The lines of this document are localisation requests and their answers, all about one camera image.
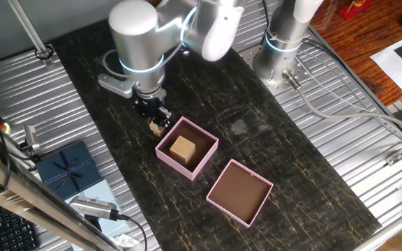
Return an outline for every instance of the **red object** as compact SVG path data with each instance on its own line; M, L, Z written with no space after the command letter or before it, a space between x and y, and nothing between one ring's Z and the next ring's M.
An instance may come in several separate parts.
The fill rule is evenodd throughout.
M350 9L350 11L348 11L348 13L347 13L348 8L350 7L350 4L349 4L349 5L347 5L346 7L340 9L340 10L338 11L338 14L339 14L341 17L345 18L345 20L350 20L350 19L352 19L355 15L357 15L358 13L360 13L360 12L366 10L368 7L370 7L370 5L371 5L371 1L370 1L370 0L366 0L365 3L363 3L359 8L356 8L355 6L353 6L353 7Z

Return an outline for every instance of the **ribbon bow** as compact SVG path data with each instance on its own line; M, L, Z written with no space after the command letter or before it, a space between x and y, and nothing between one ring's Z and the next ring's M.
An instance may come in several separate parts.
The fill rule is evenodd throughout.
M83 174L76 174L75 171L77 171L78 169L84 167L85 165L88 165L89 163L93 162L92 159L89 159L87 161L84 161L82 163L80 163L80 165L76 165L77 164L77 158L74 158L70 164L68 162L68 160L66 159L65 155L63 154L63 152L59 152L61 160L63 161L65 167L53 162L52 164L54 164L54 166L58 167L59 169L64 170L65 172L62 174L59 174L57 176L55 176L54 178L51 178L47 181L44 182L45 185L50 184L54 181L58 181L60 178L62 178L63 180L60 182L59 186L57 187L58 189L61 188L65 182L70 178L71 181L74 184L74 187L77 191L80 191L80 188L78 186L77 181L75 180L76 178L81 179L83 177Z

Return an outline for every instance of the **blue gift box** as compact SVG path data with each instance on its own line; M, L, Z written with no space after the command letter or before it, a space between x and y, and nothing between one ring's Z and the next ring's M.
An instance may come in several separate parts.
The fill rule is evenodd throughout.
M84 142L36 164L41 181L63 200L102 181Z

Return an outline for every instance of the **aluminum rail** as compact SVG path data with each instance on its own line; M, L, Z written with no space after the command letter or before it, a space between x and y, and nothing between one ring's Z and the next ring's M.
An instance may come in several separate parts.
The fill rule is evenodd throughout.
M51 51L47 49L45 44L41 41L40 36L36 33L34 26L32 25L31 21L26 15L26 12L22 8L20 2L18 0L7 0L8 4L12 8L13 12L17 15L18 20L20 21L21 25L26 30L27 35L29 35L30 39L35 45L35 48L38 50L40 57L45 57L51 54ZM54 63L51 58L43 59L46 63L46 66L53 66Z
M355 251L374 251L402 230L402 216L374 234Z

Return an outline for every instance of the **metal grating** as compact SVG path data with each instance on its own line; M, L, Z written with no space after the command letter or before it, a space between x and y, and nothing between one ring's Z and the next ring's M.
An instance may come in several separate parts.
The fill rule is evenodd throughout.
M271 17L278 6L278 0L266 0L266 5L268 15ZM262 0L249 0L244 7L232 46L236 52L242 52L260 43L266 29L267 22Z
M310 31L307 36L318 40ZM250 66L258 50L259 46L256 46L241 53ZM365 92L350 73L343 72L333 58L307 44L300 50L305 53L299 52L297 59L325 88L352 105L385 113L373 96ZM326 91L307 72L298 74L304 93L321 112L349 114L359 111ZM276 93L275 98L282 108L383 227L402 215L402 163L390 167L385 162L402 147L401 132L397 128L372 118L323 119L313 114L293 89L268 88Z
M161 250L59 57L55 54L52 58L55 65L51 68L46 68L33 51L0 62L0 115L12 128L10 136L20 143L24 141L23 124L35 125L41 142L39 154L82 140L121 210L143 226L149 250ZM140 229L127 223L130 230L126 234L143 242ZM41 227L36 231L41 251L72 250L68 241L53 233Z

